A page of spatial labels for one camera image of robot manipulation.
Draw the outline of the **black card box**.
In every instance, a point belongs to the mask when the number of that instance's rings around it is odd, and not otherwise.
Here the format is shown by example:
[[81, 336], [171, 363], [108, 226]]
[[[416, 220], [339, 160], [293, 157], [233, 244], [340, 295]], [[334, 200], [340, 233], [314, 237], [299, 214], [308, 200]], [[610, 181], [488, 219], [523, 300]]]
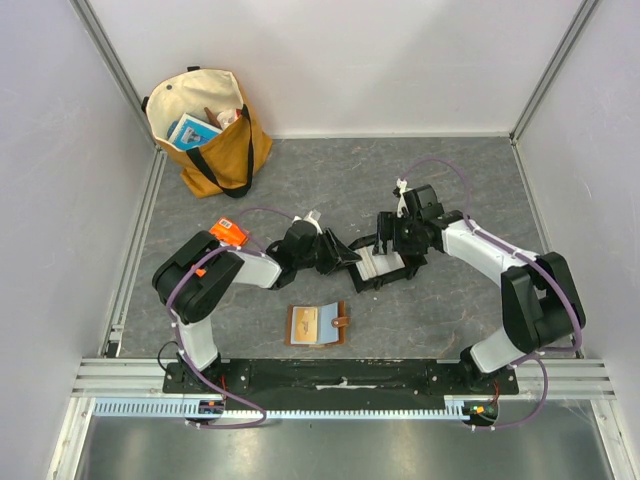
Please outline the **black card box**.
[[[349, 248], [356, 253], [356, 250], [362, 247], [372, 245], [374, 247], [376, 235], [368, 235], [353, 241]], [[352, 279], [354, 287], [357, 293], [361, 293], [367, 290], [379, 290], [383, 286], [399, 281], [399, 280], [411, 280], [415, 277], [418, 270], [427, 264], [427, 260], [424, 255], [400, 255], [405, 263], [405, 267], [401, 270], [376, 277], [374, 279], [363, 281], [357, 271], [355, 264], [347, 267], [347, 271]]]

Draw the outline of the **tan leather card holder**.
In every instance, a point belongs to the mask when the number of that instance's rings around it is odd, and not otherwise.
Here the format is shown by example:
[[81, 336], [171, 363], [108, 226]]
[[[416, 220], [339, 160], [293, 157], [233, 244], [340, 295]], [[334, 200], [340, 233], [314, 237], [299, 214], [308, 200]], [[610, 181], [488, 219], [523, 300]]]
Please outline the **tan leather card holder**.
[[[292, 344], [291, 343], [291, 321], [294, 307], [317, 307], [318, 318], [318, 340], [315, 344]], [[346, 341], [346, 330], [350, 325], [350, 317], [346, 311], [346, 303], [338, 301], [323, 306], [300, 306], [290, 305], [286, 320], [284, 343], [294, 347], [325, 347], [331, 345], [341, 345]]]

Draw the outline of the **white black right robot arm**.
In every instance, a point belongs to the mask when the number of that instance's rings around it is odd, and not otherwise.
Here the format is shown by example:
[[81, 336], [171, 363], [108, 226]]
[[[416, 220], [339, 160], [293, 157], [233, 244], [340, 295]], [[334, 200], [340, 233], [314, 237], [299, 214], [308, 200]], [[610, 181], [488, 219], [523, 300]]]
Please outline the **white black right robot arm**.
[[483, 392], [494, 373], [514, 366], [556, 341], [581, 338], [585, 314], [566, 259], [521, 250], [487, 232], [458, 210], [447, 212], [430, 185], [398, 180], [398, 206], [377, 219], [373, 256], [423, 257], [435, 249], [459, 259], [500, 290], [502, 325], [460, 355], [458, 381], [467, 392]]

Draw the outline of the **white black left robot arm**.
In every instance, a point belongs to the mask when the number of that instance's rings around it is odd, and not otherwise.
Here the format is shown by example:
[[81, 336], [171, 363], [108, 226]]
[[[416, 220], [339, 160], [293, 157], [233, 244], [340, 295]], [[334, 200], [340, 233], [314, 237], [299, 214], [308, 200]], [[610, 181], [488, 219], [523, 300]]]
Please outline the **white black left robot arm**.
[[305, 219], [294, 220], [284, 238], [264, 252], [232, 245], [209, 231], [195, 234], [152, 277], [152, 287], [177, 330], [179, 354], [188, 364], [187, 383], [201, 393], [219, 384], [215, 363], [220, 354], [210, 316], [232, 284], [278, 290], [300, 270], [329, 275], [361, 260], [331, 229]]

